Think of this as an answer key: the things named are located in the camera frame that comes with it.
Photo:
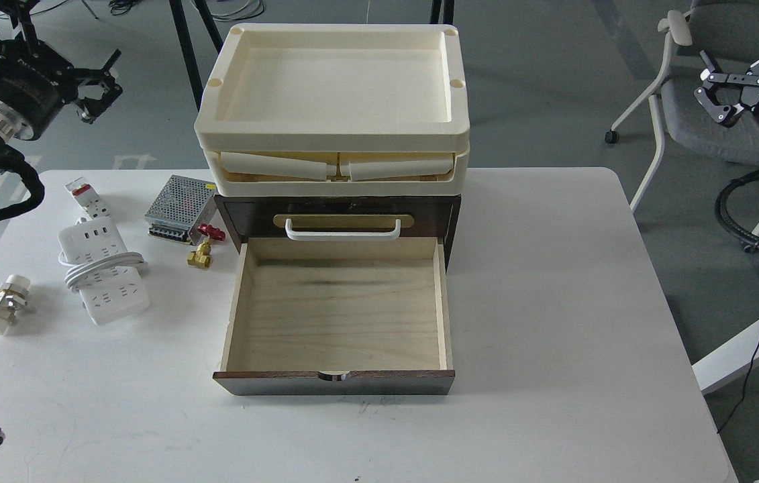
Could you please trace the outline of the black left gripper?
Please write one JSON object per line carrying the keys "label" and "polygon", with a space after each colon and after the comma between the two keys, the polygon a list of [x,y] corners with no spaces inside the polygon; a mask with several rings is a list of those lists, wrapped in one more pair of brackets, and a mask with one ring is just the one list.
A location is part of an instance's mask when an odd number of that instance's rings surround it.
{"label": "black left gripper", "polygon": [[[21,129],[14,135],[20,140],[42,137],[63,106],[74,101],[79,118],[93,123],[108,110],[123,93],[112,78],[111,68],[121,56],[115,49],[101,68],[73,68],[66,58],[39,41],[34,53],[23,40],[0,43],[0,102],[20,115]],[[84,97],[75,100],[78,86],[97,86],[102,89],[98,99]]]}

